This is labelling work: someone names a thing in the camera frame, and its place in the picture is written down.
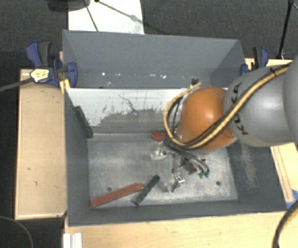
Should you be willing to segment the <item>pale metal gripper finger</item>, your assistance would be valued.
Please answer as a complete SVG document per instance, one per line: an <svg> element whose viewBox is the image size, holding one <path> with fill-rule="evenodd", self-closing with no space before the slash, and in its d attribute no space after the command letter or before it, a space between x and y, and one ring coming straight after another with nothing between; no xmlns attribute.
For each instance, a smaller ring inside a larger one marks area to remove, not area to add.
<svg viewBox="0 0 298 248"><path fill-rule="evenodd" d="M170 184L173 181L173 179L182 179L182 177L180 173L172 173L167 176L164 176L161 183L161 189L163 192L170 191Z"/></svg>
<svg viewBox="0 0 298 248"><path fill-rule="evenodd" d="M173 179L173 181L170 184L170 192L175 192L183 183L185 182L185 179Z"/></svg>

